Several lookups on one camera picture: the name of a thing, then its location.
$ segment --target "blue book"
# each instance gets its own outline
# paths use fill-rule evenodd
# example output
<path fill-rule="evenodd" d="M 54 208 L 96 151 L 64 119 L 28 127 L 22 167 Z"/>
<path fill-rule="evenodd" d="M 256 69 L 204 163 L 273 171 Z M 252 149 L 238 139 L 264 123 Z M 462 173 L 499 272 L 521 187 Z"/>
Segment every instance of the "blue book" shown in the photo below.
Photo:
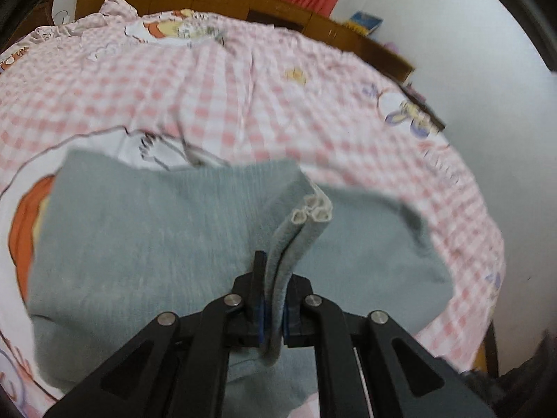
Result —
<path fill-rule="evenodd" d="M 375 17 L 374 15 L 358 11 L 350 20 L 344 23 L 348 28 L 356 31 L 362 36 L 369 36 L 383 23 L 383 19 Z"/>

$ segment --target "wooden furniture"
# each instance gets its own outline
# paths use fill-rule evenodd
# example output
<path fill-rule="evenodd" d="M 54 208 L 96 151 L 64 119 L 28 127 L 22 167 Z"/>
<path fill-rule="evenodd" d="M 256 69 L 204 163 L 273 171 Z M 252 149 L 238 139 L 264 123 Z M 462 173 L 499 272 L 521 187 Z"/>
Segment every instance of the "wooden furniture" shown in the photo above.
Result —
<path fill-rule="evenodd" d="M 12 37 L 1 46 L 0 52 L 6 50 L 12 44 L 15 44 L 20 38 L 28 35 L 34 31 L 35 28 L 45 25 L 54 25 L 52 20 L 52 3 L 54 0 L 42 0 L 37 6 L 34 7 L 32 12 L 19 24 Z"/>
<path fill-rule="evenodd" d="M 77 0 L 76 19 L 98 12 L 104 0 Z M 250 22 L 272 23 L 297 30 L 345 52 L 354 52 L 367 64 L 399 83 L 414 71 L 406 60 L 371 39 L 300 6 L 282 0 L 126 0 L 140 16 L 190 8 Z"/>
<path fill-rule="evenodd" d="M 489 374 L 491 378 L 499 377 L 499 356 L 497 353 L 497 341 L 495 339 L 493 321 L 487 328 L 484 341 L 478 349 L 472 368 Z"/>

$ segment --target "pink gingham pattern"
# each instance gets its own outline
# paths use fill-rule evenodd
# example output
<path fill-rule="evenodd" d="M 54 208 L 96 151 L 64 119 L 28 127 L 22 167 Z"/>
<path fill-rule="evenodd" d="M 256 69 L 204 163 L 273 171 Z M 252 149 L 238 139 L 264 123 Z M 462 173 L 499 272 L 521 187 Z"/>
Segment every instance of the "pink gingham pattern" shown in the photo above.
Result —
<path fill-rule="evenodd" d="M 470 368 L 496 300 L 486 278 L 504 274 L 503 240 L 442 135 L 421 140 L 409 124 L 385 123 L 389 102 L 405 100 L 390 80 L 352 54 L 283 29 L 212 16 L 225 46 L 188 49 L 126 36 L 137 17 L 121 0 L 102 11 L 48 40 L 35 33 L 0 75 L 1 189 L 25 162 L 73 135 L 123 125 L 177 136 L 178 121 L 189 143 L 233 164 L 288 156 L 316 182 L 396 196 L 427 218 L 455 284 L 447 309 L 417 339 L 457 369 Z M 305 85 L 288 79 L 292 69 L 303 71 Z M 314 414 L 316 399 L 303 408 Z"/>

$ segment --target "bedding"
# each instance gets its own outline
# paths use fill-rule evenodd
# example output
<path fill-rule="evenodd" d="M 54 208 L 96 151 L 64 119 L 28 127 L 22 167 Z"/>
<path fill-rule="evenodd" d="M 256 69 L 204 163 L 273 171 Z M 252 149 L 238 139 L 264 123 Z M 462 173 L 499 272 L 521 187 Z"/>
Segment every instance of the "bedding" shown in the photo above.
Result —
<path fill-rule="evenodd" d="M 24 300 L 66 153 L 171 169 L 189 163 L 181 133 L 222 162 L 289 157 L 313 181 L 416 209 L 455 285 L 416 338 L 470 368 L 505 272 L 501 234 L 445 137 L 355 55 L 216 14 L 140 19 L 124 0 L 106 0 L 97 14 L 35 30 L 0 54 L 0 72 L 0 383 L 27 417 L 62 394 L 38 374 Z M 313 396 L 292 416 L 316 410 Z"/>

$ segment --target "cartoon character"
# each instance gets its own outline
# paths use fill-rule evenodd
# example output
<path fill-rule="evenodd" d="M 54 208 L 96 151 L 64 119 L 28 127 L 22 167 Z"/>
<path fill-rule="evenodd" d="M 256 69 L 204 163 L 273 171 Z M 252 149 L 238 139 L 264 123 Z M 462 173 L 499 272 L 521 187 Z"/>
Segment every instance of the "cartoon character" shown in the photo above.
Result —
<path fill-rule="evenodd" d="M 9 68 L 11 68 L 18 59 L 20 59 L 23 55 L 27 53 L 27 50 L 28 50 L 27 47 L 20 48 L 18 51 L 12 53 L 3 62 L 1 62 L 0 73 L 7 71 Z"/>
<path fill-rule="evenodd" d="M 163 20 L 162 22 L 144 23 L 147 31 L 157 39 L 179 38 L 199 40 L 213 37 L 218 30 L 212 26 L 195 26 L 179 20 Z"/>
<path fill-rule="evenodd" d="M 409 102 L 399 90 L 389 88 L 381 91 L 377 96 L 377 107 L 389 126 L 409 127 L 410 133 L 416 138 L 425 139 L 439 133 L 430 117 Z"/>
<path fill-rule="evenodd" d="M 186 152 L 189 145 L 177 138 L 115 127 L 71 137 L 33 157 L 0 195 L 0 241 L 5 241 L 0 243 L 0 385 L 26 418 L 40 418 L 62 396 L 38 374 L 25 304 L 49 195 L 67 152 L 76 148 L 106 153 L 132 167 L 158 170 L 188 166 L 192 156 Z M 195 156 L 204 153 L 196 149 Z"/>
<path fill-rule="evenodd" d="M 192 9 L 179 9 L 174 11 L 164 11 L 162 13 L 145 15 L 141 18 L 143 22 L 160 22 L 163 20 L 210 20 L 213 19 L 214 15 L 198 13 Z"/>
<path fill-rule="evenodd" d="M 418 138 L 427 138 L 430 133 L 437 134 L 439 132 L 439 129 L 431 123 L 430 118 L 417 105 L 408 101 L 402 102 L 397 110 L 389 113 L 385 122 L 390 125 L 397 125 L 406 119 L 410 119 L 410 130 Z"/>
<path fill-rule="evenodd" d="M 284 74 L 285 78 L 288 80 L 294 80 L 295 82 L 300 83 L 300 85 L 305 86 L 307 83 L 307 77 L 304 74 L 304 71 L 298 67 L 294 69 L 289 69 Z"/>

